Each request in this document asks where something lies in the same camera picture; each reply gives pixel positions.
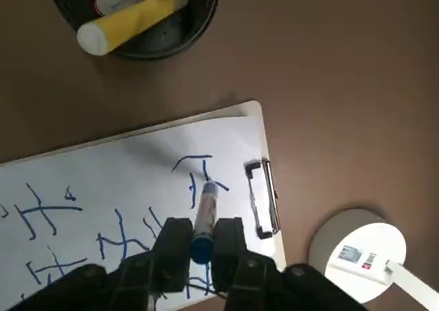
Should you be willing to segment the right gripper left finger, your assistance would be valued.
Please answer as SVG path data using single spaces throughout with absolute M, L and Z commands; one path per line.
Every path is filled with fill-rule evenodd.
M 155 310 L 164 293 L 189 281 L 192 223 L 168 218 L 151 251 L 126 258 L 107 273 L 85 264 L 13 306 L 13 310 Z

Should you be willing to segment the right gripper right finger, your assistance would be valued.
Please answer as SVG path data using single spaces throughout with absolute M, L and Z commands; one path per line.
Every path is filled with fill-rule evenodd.
M 350 310 L 366 308 L 308 264 L 279 271 L 249 251 L 241 218 L 221 218 L 213 230 L 213 287 L 227 294 L 225 310 Z

